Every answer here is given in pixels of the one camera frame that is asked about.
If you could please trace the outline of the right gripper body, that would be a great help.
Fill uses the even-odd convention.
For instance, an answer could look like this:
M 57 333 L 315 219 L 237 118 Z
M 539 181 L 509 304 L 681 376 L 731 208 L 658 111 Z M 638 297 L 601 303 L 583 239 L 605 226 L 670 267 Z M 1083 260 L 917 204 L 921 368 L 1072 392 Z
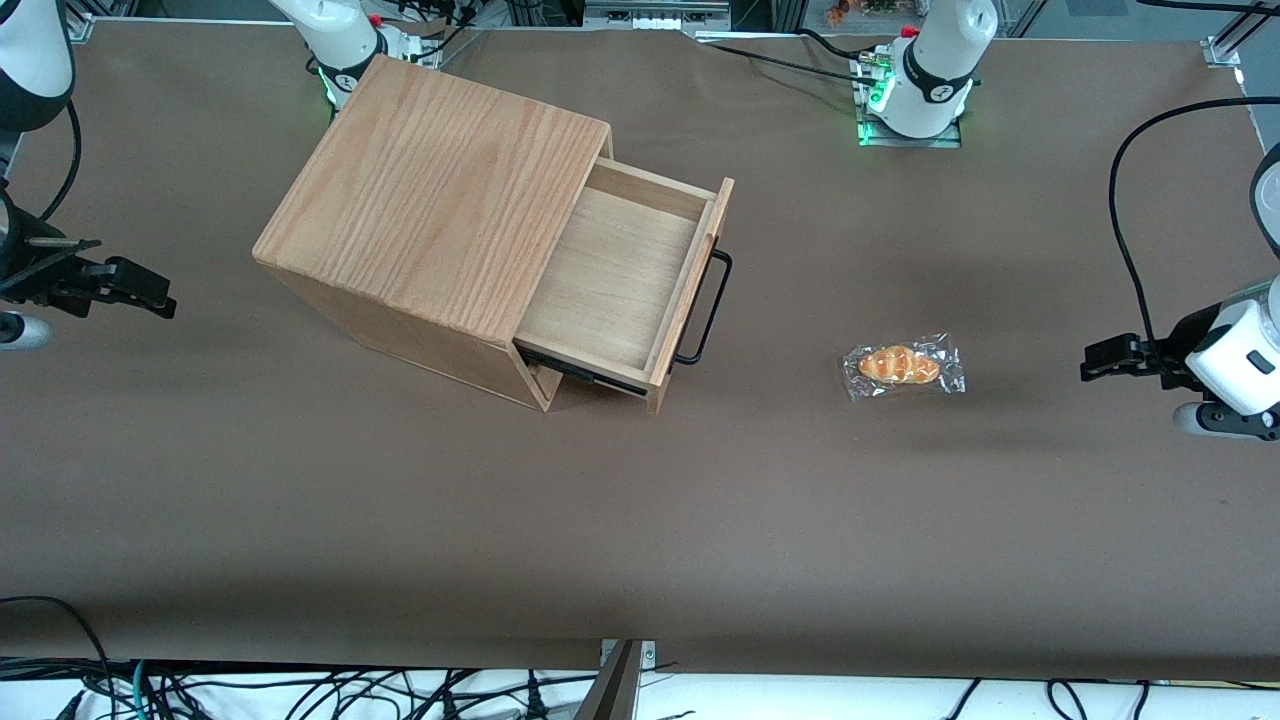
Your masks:
M 5 301 L 33 301 L 64 281 L 76 241 L 18 208 L 3 190 L 1 292 Z

